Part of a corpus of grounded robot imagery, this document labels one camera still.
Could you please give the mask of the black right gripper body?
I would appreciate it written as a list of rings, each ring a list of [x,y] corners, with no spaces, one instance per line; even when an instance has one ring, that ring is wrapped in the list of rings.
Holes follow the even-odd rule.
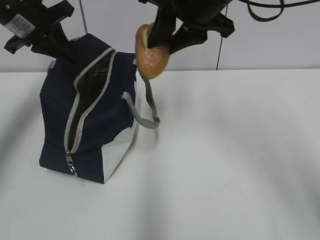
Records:
[[[229,0],[141,0],[165,9],[172,16],[180,19],[189,29],[215,31],[223,38],[234,31],[234,22],[222,14]]]

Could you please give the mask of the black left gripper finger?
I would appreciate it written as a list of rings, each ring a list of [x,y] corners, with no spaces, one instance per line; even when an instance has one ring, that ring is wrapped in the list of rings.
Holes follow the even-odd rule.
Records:
[[[32,43],[33,53],[57,58],[64,58],[71,63],[76,63],[79,58],[77,49],[66,37],[60,23],[53,24],[46,32],[41,32]]]

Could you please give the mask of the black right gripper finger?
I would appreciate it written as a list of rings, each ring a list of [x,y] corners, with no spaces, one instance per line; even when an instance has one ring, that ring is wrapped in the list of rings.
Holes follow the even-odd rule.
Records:
[[[147,38],[147,47],[152,49],[167,43],[176,30],[176,16],[168,7],[158,7],[155,21]]]
[[[187,27],[184,23],[170,39],[169,54],[172,55],[182,49],[201,45],[208,39],[206,31]]]

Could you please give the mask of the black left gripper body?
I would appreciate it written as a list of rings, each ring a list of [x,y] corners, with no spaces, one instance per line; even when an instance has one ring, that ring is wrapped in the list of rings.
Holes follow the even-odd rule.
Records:
[[[4,48],[16,53],[23,46],[32,47],[41,32],[71,17],[74,10],[67,0],[51,7],[46,7],[41,0],[2,0],[0,24],[14,34]]]

